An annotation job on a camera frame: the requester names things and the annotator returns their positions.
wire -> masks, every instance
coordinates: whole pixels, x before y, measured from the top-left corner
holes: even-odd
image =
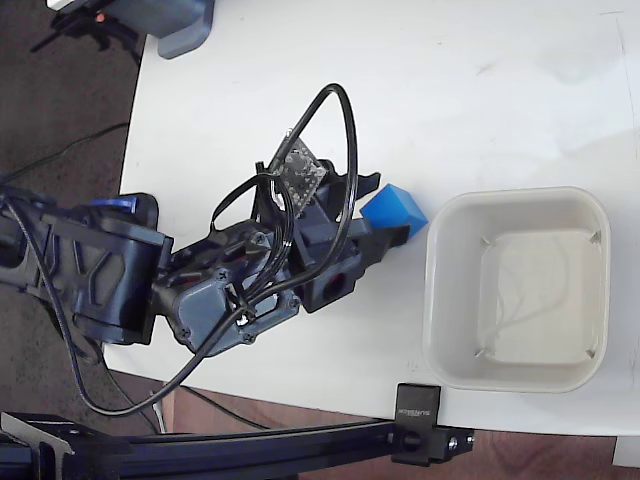
[[[71,142],[69,145],[67,145],[66,147],[64,147],[62,150],[53,153],[51,155],[47,155],[46,157],[40,158],[38,160],[35,160],[27,165],[25,165],[24,167],[20,167],[17,170],[14,170],[11,173],[8,173],[2,177],[0,177],[0,186],[2,185],[6,185],[10,182],[13,182],[14,180],[16,180],[19,177],[22,177],[23,175],[26,175],[27,173],[31,172],[32,170],[35,170],[37,168],[43,167],[51,162],[53,162],[54,160],[57,160],[58,158],[64,157],[67,153],[69,153],[69,151],[74,148],[77,147],[79,145],[82,145],[84,143],[89,143],[89,142],[93,142],[94,140],[97,140],[100,137],[103,137],[111,132],[115,132],[116,130],[120,130],[121,128],[125,128],[128,127],[129,123],[128,122],[123,122],[123,123],[117,123],[115,125],[112,125],[110,127],[104,128],[96,133],[92,133],[91,135],[87,135],[86,137],[82,137],[79,138],[78,140],[75,140],[73,142]]]
[[[267,259],[265,266],[262,268],[256,279],[251,283],[245,295],[250,297],[259,289],[264,287],[275,274],[282,268],[284,262],[287,260],[289,256],[289,250],[291,249],[291,245],[293,244],[293,226],[294,226],[294,205],[293,199],[289,194],[284,182],[282,179],[271,173],[260,172],[251,177],[249,180],[243,182],[240,186],[236,187],[229,193],[216,207],[211,216],[211,228],[216,230],[215,221],[216,219],[224,212],[233,202],[235,202],[241,195],[246,193],[249,189],[256,187],[258,189],[257,194],[259,196],[263,196],[264,192],[261,189],[261,182],[264,180],[269,180],[275,183],[280,190],[282,190],[282,198],[284,200],[285,205],[285,225],[284,225],[284,233],[282,239],[276,238],[274,240],[274,245],[271,248],[271,252]]]
[[[49,317],[49,320],[51,321],[56,333],[60,335],[60,338],[62,339],[63,338],[62,331],[60,330],[60,325],[58,324],[58,320],[56,319],[56,314],[53,311],[53,308],[49,303],[45,302],[43,299],[38,298],[37,300],[38,300],[38,303],[42,305],[42,308],[44,308],[45,312],[47,313],[47,316]],[[101,356],[102,356],[102,350],[100,350],[100,346],[91,338],[84,337],[84,339],[89,345],[89,347],[91,347],[91,350],[93,351],[93,355],[90,355],[87,352],[85,352],[82,348],[78,347],[78,345],[76,345],[74,342],[74,348],[76,349],[76,354],[78,355],[78,357],[80,357],[80,360],[82,360],[88,365],[91,365],[91,366],[99,365],[101,362]]]
[[[115,379],[115,377],[113,376],[113,373],[111,372],[107,364],[104,362],[104,359],[102,360],[102,365],[104,366],[104,372],[107,375],[107,378],[111,381],[111,383],[116,388],[116,390],[120,392],[120,395],[122,395],[127,400],[127,402],[129,402],[129,405],[135,405],[135,402],[127,394],[126,390],[122,388],[122,385],[120,385],[120,383],[118,383],[118,381]],[[149,428],[151,428],[151,431],[154,434],[161,435],[160,430],[158,430],[158,428],[154,425],[154,423],[151,421],[151,419],[147,416],[145,412],[138,412],[138,414],[144,419],[145,423],[149,425]]]
[[[183,386],[182,389],[187,391],[187,392],[189,392],[191,395],[193,395],[195,397],[198,397],[200,400],[202,400],[203,402],[208,403],[212,407],[217,408],[218,410],[220,410],[225,415],[228,415],[231,418],[236,419],[240,423],[244,423],[245,425],[249,425],[250,427],[256,428],[258,430],[269,430],[269,427],[267,427],[265,425],[262,425],[261,423],[254,422],[253,420],[249,420],[248,418],[245,418],[245,417],[243,417],[241,415],[238,415],[235,412],[232,412],[231,410],[227,409],[226,407],[223,407],[222,405],[220,405],[215,400],[212,400],[211,398],[202,395],[200,392],[198,392],[197,390],[194,390],[191,387],[184,387]]]
[[[337,84],[330,84],[323,88],[320,93],[316,96],[314,101],[311,103],[309,108],[305,111],[302,118],[298,121],[294,129],[292,130],[290,136],[287,138],[287,141],[283,142],[278,151],[276,152],[276,156],[274,158],[281,158],[288,154],[295,140],[300,136],[300,133],[307,126],[313,115],[316,113],[318,108],[322,105],[322,103],[326,100],[326,98],[331,94],[335,93],[339,100],[343,111],[343,117],[345,122],[345,129],[347,134],[347,186],[345,191],[345,200],[341,212],[341,219],[338,225],[338,229],[336,232],[336,237],[331,244],[331,247],[326,255],[326,257],[318,263],[313,269],[308,270],[305,273],[299,274],[289,280],[279,282],[277,284],[266,287],[264,290],[257,292],[254,296],[245,299],[250,305],[258,304],[260,301],[265,298],[280,293],[283,290],[293,289],[304,283],[312,280],[318,275],[321,275],[330,265],[335,261],[335,259],[340,255],[342,250],[344,249],[344,245],[347,241],[347,235],[349,230],[349,225],[351,223],[351,217],[353,216],[353,211],[355,208],[355,198],[357,194],[357,181],[358,181],[358,158],[357,158],[357,140],[356,140],[356,131],[355,131],[355,122],[353,118],[353,111],[351,109],[351,104],[349,102],[349,98],[347,97],[344,89]],[[74,142],[69,147],[64,149],[62,152],[47,157],[45,159],[34,162],[34,164],[21,169],[19,172],[14,172],[14,174],[10,174],[8,177],[0,182],[0,186],[6,184],[8,181],[11,181],[17,176],[23,175],[29,169],[37,168],[43,164],[46,164],[52,161],[54,158],[57,158],[60,155],[64,155],[69,148],[72,146],[78,145],[84,141],[89,141],[90,137],[85,137],[85,139],[81,139],[79,141]],[[243,193],[242,188],[250,188],[249,184],[251,180],[245,182],[243,185],[235,189],[231,194],[229,194],[223,202],[216,208],[214,212],[214,216],[212,218],[212,227],[213,220],[224,210],[226,209],[237,196]],[[286,188],[282,189],[283,198],[287,198]],[[31,229],[28,226],[28,218],[20,211],[20,209],[13,203],[13,200],[6,193],[3,195],[3,201],[11,214],[13,215],[16,223],[20,227],[23,235],[25,236],[26,242],[29,248],[32,250],[33,255],[35,256],[36,263],[38,265],[38,269],[40,270],[40,275],[42,277],[42,281],[45,285],[47,293],[51,298],[51,304],[53,311],[55,313],[55,317],[60,326],[60,331],[62,333],[63,340],[67,347],[67,353],[69,355],[69,361],[71,363],[71,368],[73,371],[74,379],[76,381],[76,385],[78,387],[78,392],[80,397],[85,402],[85,404],[94,412],[107,416],[107,417],[125,417],[130,416],[135,413],[141,412],[144,408],[150,407],[155,403],[158,403],[164,397],[166,397],[173,390],[178,388],[180,384],[197,368],[200,363],[210,355],[213,347],[218,343],[220,338],[225,334],[225,332],[234,325],[238,320],[242,318],[242,316],[247,313],[251,307],[250,305],[241,302],[240,305],[236,306],[235,310],[228,313],[225,317],[223,317],[214,327],[211,329],[209,335],[205,338],[204,342],[200,345],[200,347],[196,350],[193,357],[182,367],[182,369],[169,381],[167,382],[160,390],[158,390],[153,395],[147,397],[145,400],[141,402],[131,405],[128,408],[111,410],[103,408],[97,405],[89,396],[86,386],[84,385],[84,381],[82,379],[82,374],[80,372],[80,368],[78,365],[78,356],[76,352],[76,348],[74,348],[74,343],[71,337],[71,330],[69,327],[69,322],[66,318],[64,309],[62,307],[62,303],[58,296],[57,291],[53,285],[51,277],[49,275],[49,271],[45,264],[43,254],[38,248],[34,235]],[[283,240],[283,248],[287,248],[287,243]]]
[[[259,282],[254,281],[251,283],[248,289],[250,294],[253,293],[254,290],[257,291],[259,288],[262,288],[264,285],[266,285],[269,279],[271,278],[271,275],[277,274],[277,270],[275,270],[275,266],[278,261],[278,255],[282,252],[284,248],[282,215],[280,214],[279,210],[275,205],[275,202],[273,201],[273,198],[271,197],[271,194],[270,194],[271,187],[272,187],[272,184],[267,184],[267,182],[259,182],[258,185],[256,186],[256,197],[254,200],[254,206],[256,207],[256,216],[254,217],[252,213],[251,218],[253,220],[257,220],[259,217],[260,224],[270,225],[273,228],[274,232],[273,232],[272,248],[269,251],[269,257],[267,258],[265,266],[261,272],[261,273],[264,273],[264,275],[260,277]],[[266,209],[268,212],[262,211],[260,209],[260,205],[263,205],[264,209]],[[292,221],[291,227],[292,227],[292,233],[293,233],[293,221],[295,220],[295,217],[287,216],[287,218],[288,219],[290,218]]]
[[[318,93],[313,102],[311,102],[311,105],[309,105],[309,108],[307,108],[306,112],[302,115],[302,118],[300,118],[296,126],[291,131],[289,137],[287,137],[287,140],[282,143],[280,148],[278,148],[278,151],[274,156],[274,160],[284,160],[311,118],[313,118],[320,106],[331,93],[335,93],[340,100],[347,134],[347,186],[336,236],[325,258],[314,268],[300,273],[288,280],[271,285],[254,298],[247,299],[247,301],[252,305],[256,305],[265,298],[278,294],[284,290],[297,288],[322,275],[336,261],[347,242],[349,226],[351,225],[351,218],[353,217],[353,211],[356,204],[356,195],[358,193],[358,142],[353,109],[351,108],[351,102],[349,101],[349,97],[347,96],[347,92],[345,92],[344,88],[336,83],[332,83],[324,87],[320,93]]]

circuit board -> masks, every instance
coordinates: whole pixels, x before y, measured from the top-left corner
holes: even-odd
[[[274,160],[269,166],[271,173],[278,175],[284,182],[298,217],[320,186],[327,173],[318,159],[299,138],[284,161]]]

blue cube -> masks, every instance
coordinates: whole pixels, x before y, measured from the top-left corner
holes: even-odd
[[[409,238],[429,223],[411,194],[391,184],[380,190],[360,213],[374,229],[409,225]]]

white table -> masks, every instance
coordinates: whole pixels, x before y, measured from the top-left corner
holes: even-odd
[[[454,195],[575,185],[613,232],[607,354],[567,394],[445,389],[439,421],[474,428],[640,434],[640,4],[632,0],[218,0],[195,52],[149,39],[122,191],[160,203],[182,247],[222,197],[268,161],[317,91],[339,82],[356,114],[360,171],[412,192],[429,218]],[[303,135],[344,171],[335,100]],[[249,213],[249,199],[227,215]],[[303,407],[392,417],[396,384],[435,383],[423,360],[426,232],[356,291],[205,361],[187,383]],[[159,319],[112,368],[167,380],[190,357]]]

white plastic bin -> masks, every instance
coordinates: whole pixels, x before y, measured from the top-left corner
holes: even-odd
[[[424,353],[454,388],[566,392],[607,343],[610,227],[572,187],[471,193],[431,224]]]

